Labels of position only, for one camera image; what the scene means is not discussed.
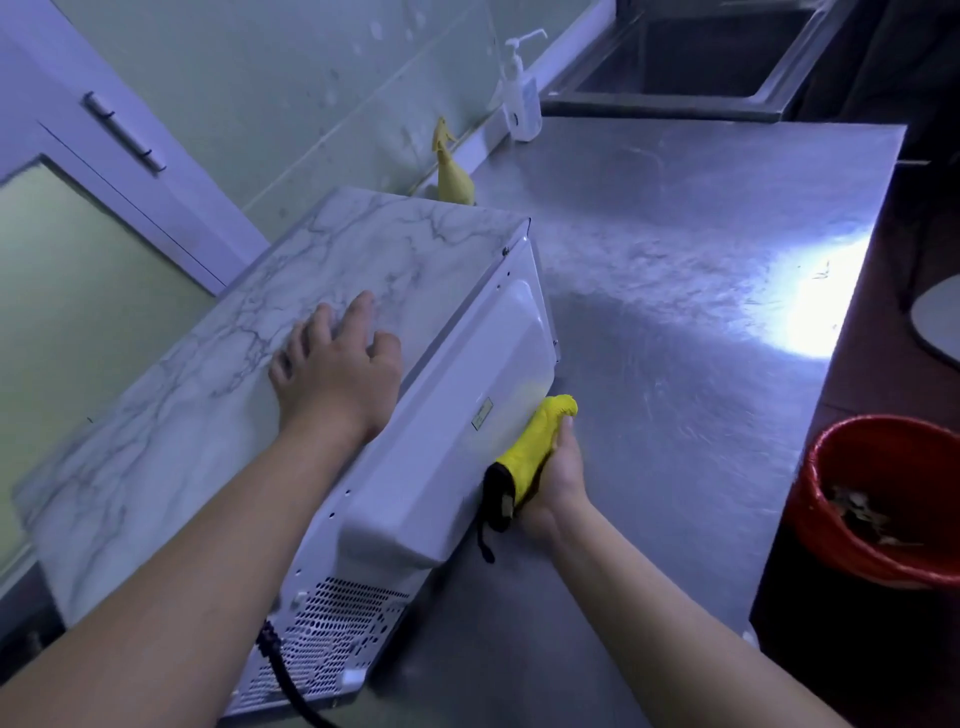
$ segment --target marble pattern top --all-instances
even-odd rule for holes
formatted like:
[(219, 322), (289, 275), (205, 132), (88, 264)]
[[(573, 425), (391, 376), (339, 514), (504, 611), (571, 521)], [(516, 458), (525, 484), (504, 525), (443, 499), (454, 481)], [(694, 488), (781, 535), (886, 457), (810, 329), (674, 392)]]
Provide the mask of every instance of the marble pattern top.
[(95, 421), (14, 491), (68, 625), (119, 586), (276, 435), (265, 367), (320, 301), (377, 297), (409, 374), (529, 221), (341, 188)]

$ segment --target red trash bin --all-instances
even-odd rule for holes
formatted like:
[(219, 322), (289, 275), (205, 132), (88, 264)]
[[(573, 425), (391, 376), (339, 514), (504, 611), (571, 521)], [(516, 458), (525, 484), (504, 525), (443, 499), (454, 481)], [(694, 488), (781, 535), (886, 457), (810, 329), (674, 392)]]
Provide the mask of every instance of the red trash bin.
[[(825, 495), (837, 487), (865, 494), (919, 545), (856, 536)], [(898, 589), (960, 586), (960, 436), (893, 415), (832, 425), (807, 449), (784, 517), (834, 569)]]

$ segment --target ventilation grille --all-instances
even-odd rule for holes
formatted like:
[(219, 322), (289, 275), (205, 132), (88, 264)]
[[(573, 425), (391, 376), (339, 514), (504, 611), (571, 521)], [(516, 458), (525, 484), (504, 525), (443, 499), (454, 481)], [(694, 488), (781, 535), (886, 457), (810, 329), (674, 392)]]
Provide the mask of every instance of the ventilation grille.
[[(409, 598), (401, 592), (344, 579), (328, 578), (318, 584), (283, 633), (283, 662), (300, 692), (308, 699), (336, 695), (340, 673), (386, 602)], [(270, 665), (264, 664), (234, 701), (231, 712), (278, 701), (286, 702), (286, 698)]]

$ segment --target yellow cleaning cloth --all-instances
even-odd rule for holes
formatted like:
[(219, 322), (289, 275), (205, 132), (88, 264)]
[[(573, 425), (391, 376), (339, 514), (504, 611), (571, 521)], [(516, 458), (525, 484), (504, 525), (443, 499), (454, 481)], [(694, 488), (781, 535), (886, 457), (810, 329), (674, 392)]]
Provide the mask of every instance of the yellow cleaning cloth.
[(557, 436), (560, 418), (576, 417), (577, 401), (570, 395), (547, 397), (537, 407), (534, 416), (527, 423), (523, 434), (513, 446), (496, 459), (500, 465), (510, 471), (514, 479), (514, 503), (522, 503), (540, 463), (550, 454), (553, 439)]
[(507, 530), (516, 509), (531, 495), (540, 466), (553, 447), (560, 418), (576, 414), (577, 401), (570, 395), (547, 397), (517, 441), (484, 473), (483, 499), (477, 514), (477, 543), (488, 563), (492, 564), (495, 559), (483, 540), (484, 524), (500, 533)]

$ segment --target garbage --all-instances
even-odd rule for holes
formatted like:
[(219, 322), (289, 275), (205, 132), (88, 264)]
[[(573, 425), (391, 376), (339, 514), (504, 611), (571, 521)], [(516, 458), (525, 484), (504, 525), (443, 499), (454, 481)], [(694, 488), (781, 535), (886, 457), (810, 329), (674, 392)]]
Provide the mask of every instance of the garbage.
[(902, 532), (895, 536), (890, 517), (871, 508), (867, 494), (841, 486), (828, 487), (826, 493), (833, 510), (857, 538), (878, 546), (923, 546)]

